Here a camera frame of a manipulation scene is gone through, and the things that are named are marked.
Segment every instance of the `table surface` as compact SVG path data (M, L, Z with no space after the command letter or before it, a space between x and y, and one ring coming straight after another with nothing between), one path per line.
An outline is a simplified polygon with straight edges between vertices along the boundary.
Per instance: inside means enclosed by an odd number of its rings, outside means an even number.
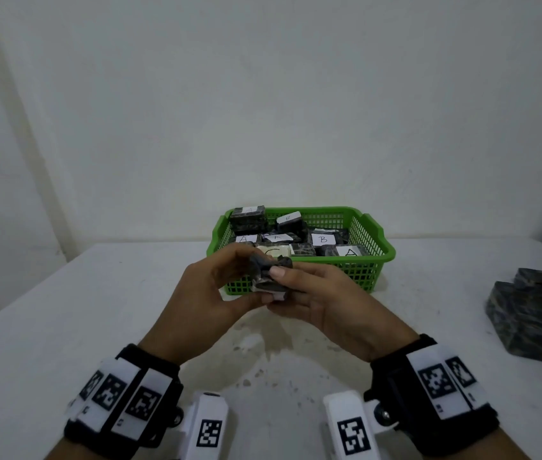
M374 295L419 332L453 347L486 388L503 427L542 459L542 362L508 354L484 313L495 280L542 269L530 239L394 239L396 260ZM205 242L100 244L0 312L0 460L43 457L60 438L67 402L98 363L137 342ZM222 457L324 459L322 397L370 385L365 363L311 326L266 309L245 316L183 366L180 405L198 389L231 408ZM381 440L413 457L400 434ZM144 458L172 458L170 441Z

